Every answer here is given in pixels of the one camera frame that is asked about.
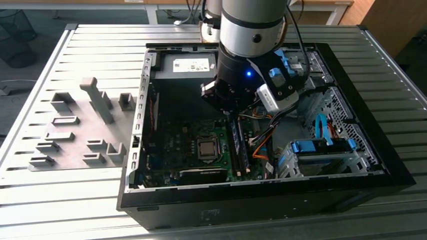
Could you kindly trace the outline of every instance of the motherboard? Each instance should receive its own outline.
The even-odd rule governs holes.
[[[254,134],[253,119],[241,117],[238,123],[244,141]],[[260,159],[250,159],[244,174],[236,174],[236,159],[230,152],[230,131],[225,118],[162,123],[161,138],[156,153],[149,154],[144,185],[149,188],[197,184],[205,182],[238,182],[260,180],[264,165]]]

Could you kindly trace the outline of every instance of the wastebasket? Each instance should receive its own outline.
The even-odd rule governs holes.
[[[0,9],[0,26],[19,40],[30,41],[37,37],[26,15],[19,9]]]
[[[0,59],[10,68],[23,68],[35,62],[35,54],[27,43],[13,37],[0,26]]]

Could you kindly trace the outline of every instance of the slotted aluminum table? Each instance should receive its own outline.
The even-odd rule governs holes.
[[[145,43],[198,42],[198,27],[69,25],[66,29],[0,149],[0,239],[425,238],[427,101],[366,31],[354,26],[300,28],[305,42],[330,45],[416,185],[340,214],[148,233],[116,211],[121,168],[29,172],[26,151],[37,141],[27,133],[41,135],[42,123],[49,122],[42,93],[77,89],[81,75],[97,77],[99,90],[134,91]],[[296,41],[292,28],[285,40]]]

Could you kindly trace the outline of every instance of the gray floor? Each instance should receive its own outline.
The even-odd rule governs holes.
[[[35,80],[42,71],[57,40],[67,23],[78,24],[148,24],[145,11],[141,10],[61,10],[59,19],[51,19],[49,10],[26,10],[25,14],[31,23],[38,37],[29,43],[37,54],[37,62],[22,69],[9,68],[0,61],[0,81],[3,80]],[[188,16],[188,11],[173,13],[178,19]],[[168,18],[165,12],[157,12],[158,23],[172,24],[174,19]],[[427,43],[417,44],[412,41],[396,58],[398,64],[405,67],[405,72],[418,88],[427,93]],[[18,115],[33,83],[27,81],[7,82],[13,89],[9,96],[0,96],[0,135],[9,132]]]

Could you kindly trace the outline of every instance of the gray bracket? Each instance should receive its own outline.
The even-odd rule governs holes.
[[[86,154],[82,154],[82,161],[85,162],[86,165],[98,165],[105,163],[105,158],[98,152],[86,153]]]
[[[126,155],[126,148],[122,145],[122,143],[120,142],[118,145],[118,151],[116,151],[113,145],[110,143],[107,143],[107,147],[106,147],[106,156],[109,157],[110,161],[114,164],[121,164]]]
[[[45,141],[45,142],[38,142],[34,148],[41,152],[41,153],[51,153],[57,152],[59,150],[59,146],[54,141]]]
[[[94,77],[83,77],[79,83],[79,89],[86,92],[87,97],[91,100],[91,106],[95,109],[101,120],[105,124],[110,124],[113,122],[113,116],[109,112],[107,105],[103,101],[102,95],[95,87],[97,79]]]
[[[77,116],[55,116],[51,120],[54,126],[77,125],[78,123],[79,119]]]
[[[74,103],[74,100],[67,92],[55,92],[50,99],[50,104],[55,112],[70,112],[67,104]]]
[[[34,168],[50,167],[54,164],[54,160],[47,155],[34,156],[29,160],[29,165]]]
[[[106,149],[106,142],[103,139],[93,139],[86,140],[85,143],[87,149],[90,149],[91,152],[102,152]]]
[[[134,100],[130,93],[120,93],[118,105],[121,111],[133,111],[134,110]]]
[[[106,95],[106,92],[98,91],[98,93],[99,93],[101,99],[103,100],[103,102],[105,102],[105,104],[106,104],[107,109],[112,109],[112,108],[113,108],[113,105],[112,105],[112,101],[109,100],[109,97],[107,97],[107,95]],[[93,110],[97,112],[97,109],[95,109],[95,107],[94,107],[94,105],[93,105],[93,102],[89,101],[87,103],[90,104]]]
[[[67,140],[71,141],[74,140],[74,134],[69,132],[47,132],[45,134],[43,140],[46,141],[53,141],[53,140]]]

